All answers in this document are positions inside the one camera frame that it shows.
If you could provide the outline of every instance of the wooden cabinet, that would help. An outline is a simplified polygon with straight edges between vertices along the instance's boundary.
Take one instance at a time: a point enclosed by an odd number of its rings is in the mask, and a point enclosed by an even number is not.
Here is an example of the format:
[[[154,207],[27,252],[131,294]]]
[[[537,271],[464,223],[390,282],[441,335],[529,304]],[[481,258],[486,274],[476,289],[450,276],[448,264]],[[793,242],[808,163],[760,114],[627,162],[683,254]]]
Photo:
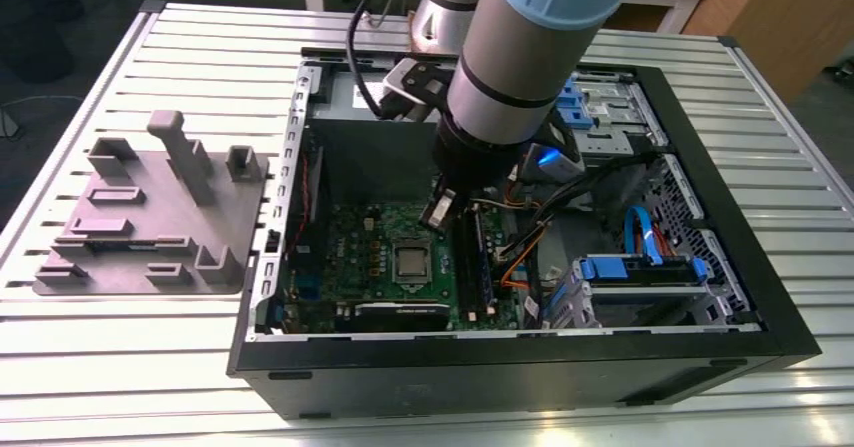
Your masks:
[[[788,102],[854,38],[854,0],[703,0],[683,33],[735,37]]]

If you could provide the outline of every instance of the open computer tower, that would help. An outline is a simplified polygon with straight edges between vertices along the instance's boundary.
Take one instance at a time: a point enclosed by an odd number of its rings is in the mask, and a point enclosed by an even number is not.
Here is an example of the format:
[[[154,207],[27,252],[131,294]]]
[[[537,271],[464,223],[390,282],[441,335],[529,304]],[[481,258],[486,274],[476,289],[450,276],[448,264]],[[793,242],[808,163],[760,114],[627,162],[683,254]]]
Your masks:
[[[358,53],[376,96],[404,55]],[[342,52],[302,56],[228,365],[282,417],[672,403],[819,353],[657,69],[580,65],[567,80],[585,167],[657,155],[562,206],[504,286],[501,245],[554,188],[548,152],[425,230],[436,118],[377,121]],[[656,268],[629,248],[647,240],[632,209],[669,259]]]

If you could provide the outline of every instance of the floor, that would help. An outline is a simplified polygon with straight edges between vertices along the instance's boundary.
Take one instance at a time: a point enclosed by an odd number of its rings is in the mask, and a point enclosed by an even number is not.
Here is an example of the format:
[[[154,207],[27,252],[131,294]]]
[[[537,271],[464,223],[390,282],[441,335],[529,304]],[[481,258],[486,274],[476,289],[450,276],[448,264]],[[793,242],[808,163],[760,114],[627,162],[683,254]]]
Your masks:
[[[34,95],[83,97],[130,24],[142,0],[82,0],[86,14],[59,25],[74,60],[74,72],[59,81],[27,85],[0,67],[0,105]],[[170,0],[174,2],[302,9],[304,0]],[[325,0],[328,10],[352,11],[357,0]],[[417,0],[408,0],[414,8]],[[33,100],[7,108],[25,133],[14,143],[0,139],[0,229],[14,211],[38,173],[53,145],[67,125],[77,104],[73,100]],[[835,84],[829,77],[815,80],[791,111],[848,185],[854,185],[854,89]]]

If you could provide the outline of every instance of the black computer case frame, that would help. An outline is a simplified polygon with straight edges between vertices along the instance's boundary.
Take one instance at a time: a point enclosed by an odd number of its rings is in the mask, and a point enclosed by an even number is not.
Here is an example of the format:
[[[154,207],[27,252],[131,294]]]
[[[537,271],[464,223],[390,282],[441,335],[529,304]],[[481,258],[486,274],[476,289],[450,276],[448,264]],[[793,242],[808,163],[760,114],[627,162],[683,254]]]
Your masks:
[[[342,61],[341,51],[302,55]],[[360,65],[402,53],[360,52]],[[421,59],[448,60],[442,56]],[[676,402],[820,353],[687,115],[656,68],[631,72],[749,298],[760,332],[246,342],[246,282],[228,362],[285,418],[564,410]]]

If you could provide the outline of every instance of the slotted aluminum worktable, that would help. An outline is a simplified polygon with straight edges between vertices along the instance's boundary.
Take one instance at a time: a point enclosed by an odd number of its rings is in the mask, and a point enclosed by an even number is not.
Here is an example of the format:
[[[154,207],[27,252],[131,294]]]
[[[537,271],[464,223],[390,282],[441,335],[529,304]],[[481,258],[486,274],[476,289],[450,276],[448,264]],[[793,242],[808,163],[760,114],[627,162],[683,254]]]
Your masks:
[[[667,75],[824,351],[787,371],[671,407],[285,423],[224,374],[237,295],[34,295],[33,273],[82,192],[94,138],[122,136],[135,149],[160,150],[144,131],[148,112],[174,109],[208,152],[248,144],[276,155],[300,47],[341,47],[346,22],[346,14],[181,4],[138,14],[0,236],[0,441],[854,443],[851,192],[737,49],[713,38],[603,31],[584,60]],[[405,50],[405,31],[405,20],[390,18],[357,34],[357,48]]]

